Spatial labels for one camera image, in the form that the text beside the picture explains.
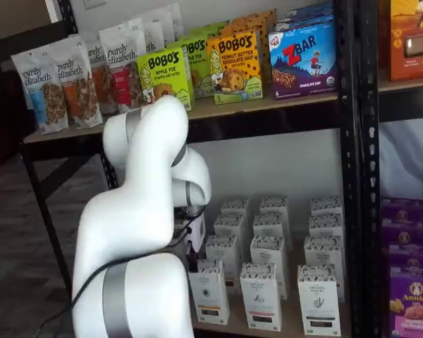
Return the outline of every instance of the gray ring band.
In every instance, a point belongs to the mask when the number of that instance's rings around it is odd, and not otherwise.
[[[109,338],[133,338],[125,309],[125,270],[127,263],[111,266],[105,272],[102,308]]]

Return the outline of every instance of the yellow box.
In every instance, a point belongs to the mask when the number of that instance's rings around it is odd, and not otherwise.
[[[258,29],[210,37],[207,55],[216,104],[263,97]]]

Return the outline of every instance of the white tea box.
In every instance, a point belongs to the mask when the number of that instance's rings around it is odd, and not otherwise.
[[[343,276],[346,276],[345,264],[345,228],[343,216],[340,213],[325,213],[309,217],[309,233],[313,237],[336,236],[341,238],[341,250],[343,252]]]
[[[282,310],[276,266],[244,263],[240,281],[249,328],[281,331]]]
[[[277,211],[260,213],[252,223],[254,236],[283,237],[282,214]]]
[[[227,325],[228,305],[221,261],[198,260],[197,272],[188,273],[197,319],[203,323]]]
[[[333,266],[299,265],[298,289],[304,334],[341,336]]]
[[[243,262],[250,259],[250,241],[252,234],[248,231],[248,227],[245,227],[243,215],[237,213],[218,215],[214,221],[213,227],[215,234],[218,236],[236,236],[240,261]]]
[[[341,238],[305,237],[304,241],[305,262],[307,265],[333,264],[337,279],[338,301],[345,302],[345,278],[343,276],[343,258],[341,251]]]
[[[273,263],[276,266],[279,296],[282,300],[287,299],[290,291],[290,273],[284,238],[254,236],[251,243],[251,257],[253,263]]]
[[[310,214],[312,216],[323,215],[325,213],[342,213],[343,207],[339,196],[330,196],[320,199],[310,200]]]
[[[287,196],[263,196],[260,201],[260,213],[276,211],[282,215],[283,236],[286,239],[287,248],[293,248],[293,239],[290,233],[290,222],[288,221],[288,197]]]
[[[220,260],[224,264],[224,279],[229,294],[241,294],[240,272],[243,262],[238,253],[237,237],[208,236],[205,244],[207,259]]]

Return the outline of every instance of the granola bag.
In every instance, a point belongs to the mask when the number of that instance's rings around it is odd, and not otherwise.
[[[90,57],[92,79],[96,87],[97,100],[103,115],[113,115],[118,111],[116,94],[110,67],[106,62],[104,47],[100,41],[86,42],[87,55]]]
[[[63,89],[47,53],[48,49],[49,46],[42,46],[11,57],[30,95],[42,134],[68,127]]]
[[[139,22],[130,20],[99,33],[121,113],[141,107],[143,102],[136,59],[146,54],[146,42],[144,32],[138,29]]]
[[[49,55],[58,71],[75,124],[80,128],[101,124],[102,114],[83,38],[73,35],[55,42],[49,47]]]

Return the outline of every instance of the cereal bar box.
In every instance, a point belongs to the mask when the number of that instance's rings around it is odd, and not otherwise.
[[[389,337],[423,338],[423,269],[390,270]]]
[[[137,66],[146,104],[173,95],[182,101],[187,111],[191,111],[195,98],[186,47],[177,46],[140,56]]]
[[[269,35],[271,76],[276,99],[336,90],[333,20]]]
[[[181,37],[179,41],[168,45],[168,47],[184,46],[188,50],[192,87],[196,99],[213,96],[213,82],[211,81],[207,50],[205,49],[207,37],[207,33]]]
[[[258,30],[207,40],[216,104],[261,99],[261,49]]]

